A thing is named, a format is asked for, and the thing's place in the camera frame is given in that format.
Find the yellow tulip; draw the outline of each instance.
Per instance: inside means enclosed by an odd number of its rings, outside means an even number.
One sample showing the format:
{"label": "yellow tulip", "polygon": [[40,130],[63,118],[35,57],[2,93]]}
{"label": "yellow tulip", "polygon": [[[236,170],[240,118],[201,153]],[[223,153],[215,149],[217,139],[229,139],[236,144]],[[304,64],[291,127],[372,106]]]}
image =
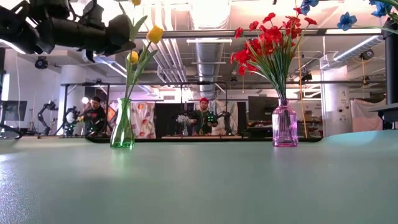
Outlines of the yellow tulip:
{"label": "yellow tulip", "polygon": [[141,0],[130,0],[135,6],[139,6],[141,4]]}
{"label": "yellow tulip", "polygon": [[162,39],[162,35],[163,30],[157,26],[154,26],[154,28],[148,32],[147,39],[157,44]]}
{"label": "yellow tulip", "polygon": [[138,62],[138,53],[135,51],[132,51],[129,53],[129,55],[127,56],[127,59],[129,60],[130,63],[132,63],[133,65],[135,65]]}

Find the man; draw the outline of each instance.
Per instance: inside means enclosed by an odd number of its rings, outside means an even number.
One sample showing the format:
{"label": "man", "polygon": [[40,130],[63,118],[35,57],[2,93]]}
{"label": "man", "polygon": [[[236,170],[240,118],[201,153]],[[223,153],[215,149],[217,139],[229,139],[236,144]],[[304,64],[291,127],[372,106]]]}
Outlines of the man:
{"label": "man", "polygon": [[106,114],[104,109],[101,107],[101,99],[98,96],[94,96],[83,112],[83,116],[79,118],[79,121],[85,122],[85,134],[86,136],[92,132],[102,132],[105,125]]}
{"label": "man", "polygon": [[209,100],[202,98],[199,104],[200,110],[194,111],[191,120],[191,123],[193,123],[193,134],[211,134],[211,127],[217,127],[218,122],[214,115],[208,111]]}

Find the desk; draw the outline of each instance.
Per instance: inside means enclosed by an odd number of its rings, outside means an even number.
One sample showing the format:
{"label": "desk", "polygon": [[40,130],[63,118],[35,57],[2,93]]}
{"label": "desk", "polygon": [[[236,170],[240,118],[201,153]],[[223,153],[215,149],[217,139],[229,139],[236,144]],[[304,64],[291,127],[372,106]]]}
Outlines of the desk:
{"label": "desk", "polygon": [[396,223],[398,131],[271,142],[0,141],[0,223]]}

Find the small flower vase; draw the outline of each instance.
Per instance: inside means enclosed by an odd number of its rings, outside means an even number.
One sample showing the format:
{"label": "small flower vase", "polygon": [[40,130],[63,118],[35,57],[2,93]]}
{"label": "small flower vase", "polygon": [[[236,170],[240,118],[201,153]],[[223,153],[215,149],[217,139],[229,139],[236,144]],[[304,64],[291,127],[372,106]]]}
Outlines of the small flower vase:
{"label": "small flower vase", "polygon": [[279,99],[278,107],[272,112],[272,144],[276,147],[296,147],[299,144],[296,112],[286,99]]}
{"label": "small flower vase", "polygon": [[188,136],[187,122],[184,122],[184,130],[182,130],[182,136]]}
{"label": "small flower vase", "polygon": [[111,136],[111,148],[132,150],[135,145],[130,119],[131,100],[118,99],[118,118]]}

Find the computer screen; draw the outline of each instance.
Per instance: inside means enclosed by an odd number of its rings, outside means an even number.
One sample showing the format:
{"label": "computer screen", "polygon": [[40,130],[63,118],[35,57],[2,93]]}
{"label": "computer screen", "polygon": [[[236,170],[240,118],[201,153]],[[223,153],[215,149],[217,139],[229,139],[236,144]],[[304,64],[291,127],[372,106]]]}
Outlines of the computer screen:
{"label": "computer screen", "polygon": [[278,98],[249,96],[249,120],[272,121],[272,112],[278,107]]}
{"label": "computer screen", "polygon": [[7,100],[1,102],[3,121],[24,121],[27,101]]}

